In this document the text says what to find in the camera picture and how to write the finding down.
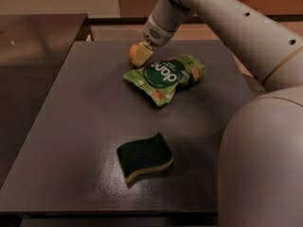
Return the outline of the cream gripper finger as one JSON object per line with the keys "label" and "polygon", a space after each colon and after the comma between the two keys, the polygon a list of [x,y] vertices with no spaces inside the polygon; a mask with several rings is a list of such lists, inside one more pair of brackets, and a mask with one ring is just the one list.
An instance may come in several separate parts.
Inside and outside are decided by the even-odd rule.
{"label": "cream gripper finger", "polygon": [[139,43],[137,45],[138,45],[138,50],[137,50],[136,60],[131,61],[131,63],[136,67],[141,67],[152,56],[153,48],[150,44],[144,42]]}

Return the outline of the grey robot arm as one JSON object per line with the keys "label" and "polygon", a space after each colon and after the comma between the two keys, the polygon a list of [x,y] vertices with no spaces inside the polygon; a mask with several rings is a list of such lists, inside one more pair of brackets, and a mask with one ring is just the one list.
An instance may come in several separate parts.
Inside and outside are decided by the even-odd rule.
{"label": "grey robot arm", "polygon": [[158,0],[131,62],[143,65],[198,15],[262,93],[225,128],[220,227],[303,227],[303,37],[238,0]]}

